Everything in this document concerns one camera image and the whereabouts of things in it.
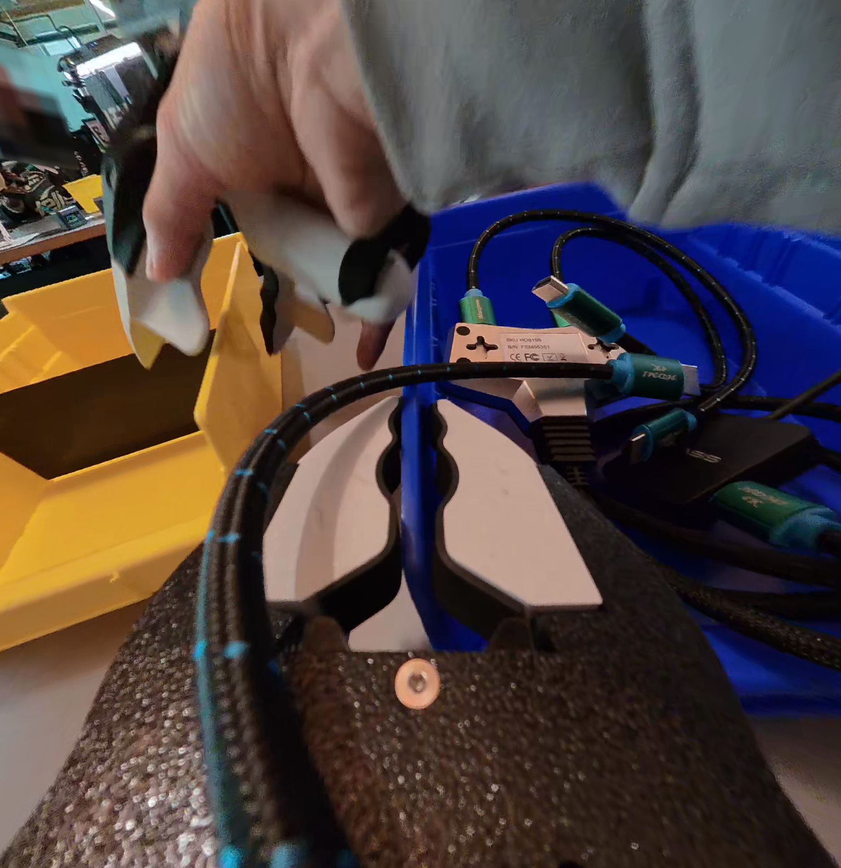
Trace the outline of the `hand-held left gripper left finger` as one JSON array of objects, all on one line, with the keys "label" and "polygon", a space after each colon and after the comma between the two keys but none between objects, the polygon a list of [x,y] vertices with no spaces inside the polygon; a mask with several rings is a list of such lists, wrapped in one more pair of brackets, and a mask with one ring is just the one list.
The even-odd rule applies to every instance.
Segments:
[{"label": "hand-held left gripper left finger", "polygon": [[268,603],[326,616],[344,634],[383,611],[402,585],[402,402],[390,396],[291,465],[263,536]]}]

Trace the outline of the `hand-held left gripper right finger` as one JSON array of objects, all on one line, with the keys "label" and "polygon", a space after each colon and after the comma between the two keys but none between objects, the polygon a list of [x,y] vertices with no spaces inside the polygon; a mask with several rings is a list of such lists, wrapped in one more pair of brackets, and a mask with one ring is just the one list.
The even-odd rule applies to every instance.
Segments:
[{"label": "hand-held left gripper right finger", "polygon": [[603,597],[533,458],[449,400],[435,428],[436,601],[489,641],[502,623],[583,613]]}]

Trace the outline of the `black braided cable blue flecks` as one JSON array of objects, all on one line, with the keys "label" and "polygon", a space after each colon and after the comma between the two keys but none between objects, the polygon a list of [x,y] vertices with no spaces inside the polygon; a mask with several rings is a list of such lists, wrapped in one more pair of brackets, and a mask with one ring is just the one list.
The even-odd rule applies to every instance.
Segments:
[{"label": "black braided cable blue flecks", "polygon": [[219,866],[701,866],[704,751],[682,663],[696,628],[653,561],[578,494],[596,613],[490,595],[485,650],[353,650],[375,592],[267,611],[264,528],[296,441],[366,391],[352,377],[270,424],[225,484],[203,548],[194,661]]}]

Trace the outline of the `blue plastic bin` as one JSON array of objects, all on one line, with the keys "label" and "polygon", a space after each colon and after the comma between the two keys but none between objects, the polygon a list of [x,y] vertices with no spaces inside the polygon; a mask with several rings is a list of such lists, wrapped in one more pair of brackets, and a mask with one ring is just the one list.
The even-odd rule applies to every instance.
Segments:
[{"label": "blue plastic bin", "polygon": [[[448,363],[449,334],[458,322],[467,323],[459,301],[468,288],[469,257],[480,234],[510,214],[554,208],[625,222],[608,196],[588,184],[514,193],[433,216],[417,295],[406,317],[404,363]],[[548,310],[535,287],[551,276],[557,238],[580,226],[523,223],[486,245],[479,284],[495,325],[570,326]],[[756,369],[710,418],[730,413],[809,428],[820,445],[817,465],[773,488],[825,505],[841,519],[841,241],[734,224],[680,232],[640,228],[712,273],[754,329]],[[648,511],[612,495],[605,482],[605,465],[624,453],[634,428],[676,408],[695,415],[701,393],[716,378],[714,355],[696,314],[667,276],[625,247],[585,236],[566,245],[561,267],[567,284],[582,288],[623,320],[621,346],[631,359],[611,363],[613,385],[587,386],[597,454],[593,466],[580,471],[541,463],[534,447],[530,456],[542,469],[577,479],[607,518],[650,555],[685,574],[673,577],[675,588],[700,612],[702,630],[747,713],[841,714],[839,567],[772,548],[726,523],[709,503],[678,512]],[[685,277],[715,323],[731,376],[741,360],[735,327],[719,302],[690,274]],[[439,605],[431,582],[440,500],[431,409],[439,400],[463,408],[444,392],[448,383],[408,387],[403,394],[403,564],[433,647],[473,651],[487,641]],[[697,426],[710,418],[697,419]]]}]

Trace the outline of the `person's right hand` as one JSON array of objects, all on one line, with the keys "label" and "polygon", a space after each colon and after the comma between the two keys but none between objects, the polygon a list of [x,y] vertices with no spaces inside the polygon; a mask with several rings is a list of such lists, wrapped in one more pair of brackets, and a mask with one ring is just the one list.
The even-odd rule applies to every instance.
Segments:
[{"label": "person's right hand", "polygon": [[340,2],[202,1],[156,121],[146,272],[184,276],[228,193],[291,194],[350,238],[403,211]]}]

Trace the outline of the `silver adapter box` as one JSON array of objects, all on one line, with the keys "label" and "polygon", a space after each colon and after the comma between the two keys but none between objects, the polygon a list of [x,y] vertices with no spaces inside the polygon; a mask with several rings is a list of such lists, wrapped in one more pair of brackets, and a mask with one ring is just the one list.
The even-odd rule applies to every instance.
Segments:
[{"label": "silver adapter box", "polygon": [[[453,363],[604,364],[624,352],[573,326],[533,330],[458,322],[449,340]],[[584,379],[472,379],[448,383],[443,389],[500,431],[513,435],[519,430],[521,442],[533,444],[541,463],[584,471],[597,461]]]}]

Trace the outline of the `small yellow bin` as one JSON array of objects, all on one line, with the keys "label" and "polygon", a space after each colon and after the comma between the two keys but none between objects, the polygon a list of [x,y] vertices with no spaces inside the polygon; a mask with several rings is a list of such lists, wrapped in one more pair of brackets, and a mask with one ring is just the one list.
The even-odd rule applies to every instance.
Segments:
[{"label": "small yellow bin", "polygon": [[86,213],[103,212],[104,187],[101,175],[87,175],[66,181],[64,188]]}]

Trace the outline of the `yellow plastic bin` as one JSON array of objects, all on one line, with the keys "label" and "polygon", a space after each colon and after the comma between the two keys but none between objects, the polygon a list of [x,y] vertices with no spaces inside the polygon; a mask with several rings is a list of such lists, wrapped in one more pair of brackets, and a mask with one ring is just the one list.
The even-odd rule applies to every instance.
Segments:
[{"label": "yellow plastic bin", "polygon": [[110,271],[5,301],[0,320],[0,652],[153,594],[202,541],[241,453],[282,409],[241,234],[203,270],[209,334],[151,368]]}]

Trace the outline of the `black adapter box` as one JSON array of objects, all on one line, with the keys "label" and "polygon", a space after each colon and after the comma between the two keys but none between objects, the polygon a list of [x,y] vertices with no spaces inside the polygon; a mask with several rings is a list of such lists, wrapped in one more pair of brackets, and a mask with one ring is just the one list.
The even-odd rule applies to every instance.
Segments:
[{"label": "black adapter box", "polygon": [[721,413],[660,438],[658,428],[636,428],[632,438],[643,442],[626,446],[603,470],[612,495],[648,511],[702,508],[730,483],[778,487],[819,461],[819,442],[803,425]]}]

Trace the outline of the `wooden workbench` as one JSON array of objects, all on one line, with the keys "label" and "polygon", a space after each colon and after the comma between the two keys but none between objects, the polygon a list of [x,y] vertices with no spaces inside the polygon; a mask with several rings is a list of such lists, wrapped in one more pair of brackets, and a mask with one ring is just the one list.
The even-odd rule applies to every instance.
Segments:
[{"label": "wooden workbench", "polygon": [[69,230],[7,233],[0,241],[0,266],[103,237],[105,233],[106,223],[102,216],[93,217],[84,225]]}]

